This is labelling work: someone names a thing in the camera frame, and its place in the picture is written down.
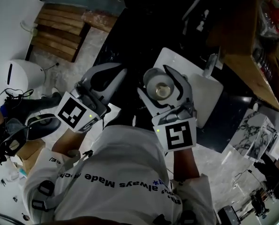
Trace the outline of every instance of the marble pattern box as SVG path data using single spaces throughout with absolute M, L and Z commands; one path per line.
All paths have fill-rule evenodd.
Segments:
M 257 162 L 274 138 L 267 116 L 248 109 L 230 144 L 245 158 Z

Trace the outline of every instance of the white t-shirt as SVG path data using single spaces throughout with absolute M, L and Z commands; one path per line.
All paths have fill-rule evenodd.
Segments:
M 163 214 L 178 224 L 183 211 L 194 212 L 198 224 L 215 224 L 208 177 L 172 181 L 171 191 L 161 145 L 155 133 L 128 126 L 109 126 L 94 142 L 92 157 L 55 210 L 55 220 L 94 216 L 131 225 L 152 225 Z M 30 192 L 53 176 L 69 158 L 45 148 L 31 170 L 24 189 L 29 207 Z M 55 184 L 55 195 L 64 191 L 72 169 Z

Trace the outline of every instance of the black device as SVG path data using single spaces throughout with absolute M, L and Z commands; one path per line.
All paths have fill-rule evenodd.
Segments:
M 219 210 L 218 215 L 223 225 L 241 224 L 232 206 L 223 207 L 221 210 Z

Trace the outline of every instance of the wire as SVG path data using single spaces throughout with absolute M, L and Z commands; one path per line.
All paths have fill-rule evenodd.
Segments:
M 29 33 L 32 33 L 31 30 L 27 30 L 27 29 L 25 29 L 25 28 L 23 27 L 23 23 L 22 23 L 22 22 L 20 22 L 19 24 L 20 24 L 20 26 L 21 26 L 22 29 L 24 29 L 25 31 L 27 31 L 27 32 L 29 32 Z
M 23 101 L 23 98 L 30 97 L 31 94 L 32 94 L 33 92 L 34 92 L 34 90 L 33 90 L 33 89 L 30 89 L 30 90 L 24 92 L 21 96 L 18 96 L 18 97 L 21 98 L 21 100 L 19 101 L 18 105 L 16 105 L 15 107 L 11 108 L 11 110 L 13 110 L 13 109 L 15 109 L 16 107 L 18 107 L 18 106 L 21 104 L 21 102 Z
M 47 71 L 47 70 L 53 68 L 54 66 L 59 66 L 59 63 L 57 62 L 57 63 L 55 63 L 53 66 L 51 66 L 51 67 L 49 67 L 49 68 L 42 69 L 42 71 Z
M 233 183 L 233 185 L 232 185 L 232 187 L 236 187 L 236 185 L 234 186 L 234 184 L 236 183 L 236 181 L 245 173 L 247 171 L 247 169 L 246 170 L 244 170 L 243 172 L 240 172 L 239 174 L 237 174 L 236 176 L 235 176 L 235 178 L 239 175 L 239 177 L 234 181 L 234 183 Z
M 252 172 L 250 172 L 250 174 L 252 174 L 253 177 L 256 178 L 256 180 L 261 184 L 261 181 L 259 181 L 259 180 L 257 179 L 257 177 L 255 177 L 255 175 L 254 175 Z
M 23 90 L 21 90 L 21 89 L 6 88 L 6 89 L 4 89 L 4 90 L 0 93 L 0 96 L 1 96 L 4 92 L 6 92 L 7 90 L 12 90 L 12 91 L 21 91 L 21 92 L 22 92 L 22 94 L 23 94 Z
M 168 168 L 166 168 L 172 175 L 173 175 L 173 172 L 171 170 L 169 170 Z

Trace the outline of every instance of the black cable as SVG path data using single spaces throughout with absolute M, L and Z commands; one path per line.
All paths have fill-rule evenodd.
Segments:
M 0 96 L 1 96 L 4 92 L 6 92 L 7 90 L 12 90 L 12 91 L 21 91 L 21 92 L 23 93 L 23 90 L 21 90 L 21 89 L 6 88 L 6 89 L 4 89 L 4 90 L 0 93 Z
M 51 66 L 51 67 L 49 67 L 49 68 L 46 68 L 46 69 L 42 69 L 42 71 L 47 71 L 47 70 L 53 68 L 54 66 L 59 66 L 59 63 L 56 62 L 53 66 Z
M 11 108 L 11 110 L 13 110 L 13 109 L 15 109 L 16 107 L 18 107 L 18 106 L 21 104 L 21 102 L 23 101 L 23 98 L 30 97 L 31 94 L 32 94 L 33 92 L 34 92 L 34 90 L 33 90 L 33 89 L 30 89 L 30 90 L 24 92 L 21 96 L 18 96 L 18 98 L 21 98 L 21 100 L 19 101 L 18 105 L 16 105 L 15 107 Z
M 166 168 L 169 172 L 171 172 L 171 174 L 173 175 L 173 172 L 171 170 L 169 170 L 168 168 Z
M 240 172 L 239 174 L 237 174 L 236 176 L 235 176 L 235 178 L 239 175 L 239 177 L 234 181 L 234 183 L 233 183 L 233 185 L 232 185 L 232 187 L 236 187 L 236 186 L 234 186 L 234 184 L 236 183 L 236 181 L 245 173 L 247 171 L 247 169 L 246 170 L 244 170 L 243 172 Z
M 256 178 L 256 180 L 257 180 L 257 181 L 261 184 L 261 181 L 259 181 L 259 180 L 258 180 L 258 178 L 257 178 L 257 177 L 255 177 L 255 175 L 252 173 L 252 171 L 251 171 L 251 172 L 249 172 L 249 173 L 250 173 L 250 174 L 252 174 L 252 175 L 253 175 L 253 177 L 254 177 L 254 178 Z

